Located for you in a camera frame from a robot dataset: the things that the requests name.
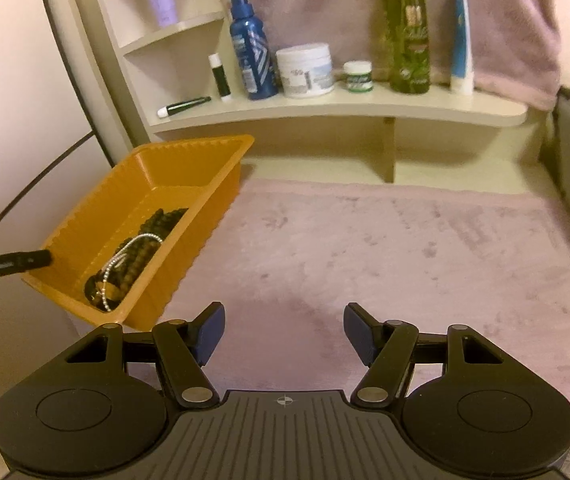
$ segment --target yellow tray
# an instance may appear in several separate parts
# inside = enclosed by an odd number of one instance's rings
[[[238,193],[240,161],[251,136],[146,144],[131,152],[68,215],[44,243],[52,264],[23,274],[26,283],[72,314],[150,330],[178,283]],[[86,300],[89,276],[154,211],[188,208],[112,312]]]

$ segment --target jar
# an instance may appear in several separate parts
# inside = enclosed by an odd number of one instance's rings
[[[316,97],[334,89],[332,57],[327,43],[309,43],[276,51],[287,97]]]
[[[369,92],[374,88],[371,80],[371,61],[348,61],[343,65],[345,85],[350,92]]]

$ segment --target pink blanket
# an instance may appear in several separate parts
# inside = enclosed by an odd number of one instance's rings
[[[387,70],[382,0],[251,0],[273,50],[330,44],[334,68],[370,59]],[[476,87],[551,110],[560,85],[555,0],[469,0]],[[427,0],[433,81],[449,82],[454,0]]]
[[[162,319],[212,301],[227,312],[205,368],[221,393],[351,394],[366,369],[342,313],[358,301],[423,332],[468,324],[570,400],[570,225],[532,196],[251,180]]]

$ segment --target green bottle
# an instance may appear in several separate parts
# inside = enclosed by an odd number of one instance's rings
[[[383,0],[387,14],[389,82],[403,94],[430,89],[430,42],[425,0]]]

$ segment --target blue bottle cap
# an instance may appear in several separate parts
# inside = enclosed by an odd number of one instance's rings
[[[254,15],[254,7],[248,0],[230,0],[232,3],[232,18],[239,20],[242,18],[250,18]]]

